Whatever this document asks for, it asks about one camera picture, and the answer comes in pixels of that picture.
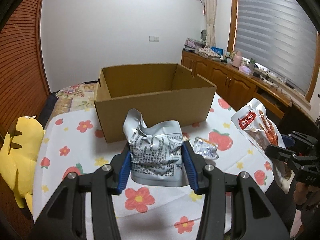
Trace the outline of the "right hand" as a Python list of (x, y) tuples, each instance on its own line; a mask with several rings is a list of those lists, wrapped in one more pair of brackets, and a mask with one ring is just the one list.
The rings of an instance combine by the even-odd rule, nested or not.
[(295, 186), (293, 200), (297, 210), (301, 210), (305, 204), (307, 207), (319, 205), (319, 187), (306, 185), (298, 181)]

